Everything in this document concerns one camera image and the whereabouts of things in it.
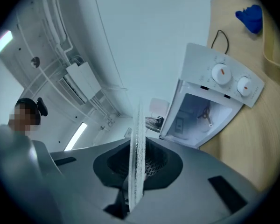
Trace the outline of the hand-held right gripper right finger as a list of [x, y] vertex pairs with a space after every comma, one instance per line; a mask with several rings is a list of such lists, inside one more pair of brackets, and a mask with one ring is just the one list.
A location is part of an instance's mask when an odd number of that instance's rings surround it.
[[[167, 188], [144, 193], [130, 213], [133, 224], [240, 224], [267, 194], [206, 152], [166, 140], [152, 141], [177, 153], [183, 168]], [[216, 176], [223, 177], [246, 201], [243, 208], [235, 213], [228, 209], [209, 182]]]

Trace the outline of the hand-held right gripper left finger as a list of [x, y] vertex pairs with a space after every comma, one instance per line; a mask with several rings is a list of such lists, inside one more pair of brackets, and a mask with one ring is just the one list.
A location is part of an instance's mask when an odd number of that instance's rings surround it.
[[129, 211], [123, 188], [128, 176], [129, 152], [130, 140], [124, 138], [50, 155], [78, 194], [106, 213], [124, 219]]

